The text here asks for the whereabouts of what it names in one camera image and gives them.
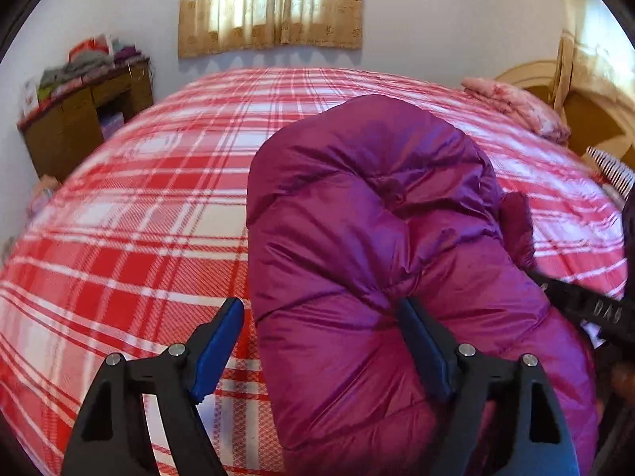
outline beige curtain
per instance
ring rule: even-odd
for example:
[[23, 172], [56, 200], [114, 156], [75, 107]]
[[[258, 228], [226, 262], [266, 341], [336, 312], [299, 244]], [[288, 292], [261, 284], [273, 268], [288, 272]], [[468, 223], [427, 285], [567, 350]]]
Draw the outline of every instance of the beige curtain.
[[361, 48], [362, 0], [180, 0], [179, 57], [276, 45]]
[[564, 0], [566, 27], [550, 102], [563, 114], [571, 91], [635, 111], [635, 50], [602, 0]]

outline red plaid blanket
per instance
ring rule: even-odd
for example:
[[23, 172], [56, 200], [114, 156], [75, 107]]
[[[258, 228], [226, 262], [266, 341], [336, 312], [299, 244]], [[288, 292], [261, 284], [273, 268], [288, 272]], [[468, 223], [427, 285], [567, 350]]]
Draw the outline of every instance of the red plaid blanket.
[[[611, 295], [625, 282], [620, 215], [571, 152], [465, 93], [345, 69], [217, 73], [148, 109], [95, 152], [18, 242], [0, 280], [0, 409], [58, 474], [104, 357], [185, 340], [226, 296], [248, 298], [246, 183], [282, 126], [362, 94], [414, 103], [472, 136], [533, 208], [540, 268]], [[230, 474], [283, 472], [253, 318], [199, 411]], [[161, 472], [176, 474], [146, 399]]]

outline shiny nylon fabric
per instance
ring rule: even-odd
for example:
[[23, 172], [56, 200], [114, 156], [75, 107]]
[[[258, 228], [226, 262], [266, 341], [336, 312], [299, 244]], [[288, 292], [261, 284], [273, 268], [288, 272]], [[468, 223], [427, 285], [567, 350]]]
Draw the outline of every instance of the shiny nylon fabric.
[[407, 295], [460, 342], [537, 355], [588, 472], [589, 347], [513, 264], [502, 196], [464, 133], [383, 96], [288, 125], [262, 146], [248, 181], [249, 284], [289, 474], [429, 466], [447, 410], [426, 398], [399, 332], [394, 304]]

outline pink floral blanket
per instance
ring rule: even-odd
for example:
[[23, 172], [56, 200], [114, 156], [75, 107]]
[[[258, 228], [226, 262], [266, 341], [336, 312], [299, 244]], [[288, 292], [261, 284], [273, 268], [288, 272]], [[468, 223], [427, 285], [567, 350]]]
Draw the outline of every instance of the pink floral blanket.
[[490, 104], [536, 136], [567, 145], [571, 129], [551, 107], [530, 92], [505, 82], [474, 77], [466, 77], [461, 84], [466, 93]]

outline desk drawer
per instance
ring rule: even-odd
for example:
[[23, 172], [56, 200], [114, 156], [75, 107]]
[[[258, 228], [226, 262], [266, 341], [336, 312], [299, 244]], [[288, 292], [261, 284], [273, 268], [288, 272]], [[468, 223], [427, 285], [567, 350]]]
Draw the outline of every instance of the desk drawer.
[[143, 79], [150, 79], [150, 68], [146, 64], [130, 66], [129, 70], [133, 84], [141, 82]]
[[104, 105], [130, 89], [130, 74], [124, 73], [114, 79], [93, 87], [93, 100], [96, 106]]
[[90, 89], [77, 91], [77, 93], [73, 93], [62, 101], [62, 111], [65, 113], [84, 109], [87, 106], [93, 106], [93, 98], [90, 94]]
[[39, 117], [24, 133], [37, 176], [50, 175], [59, 181], [70, 173], [69, 147], [64, 137], [64, 114], [55, 106]]

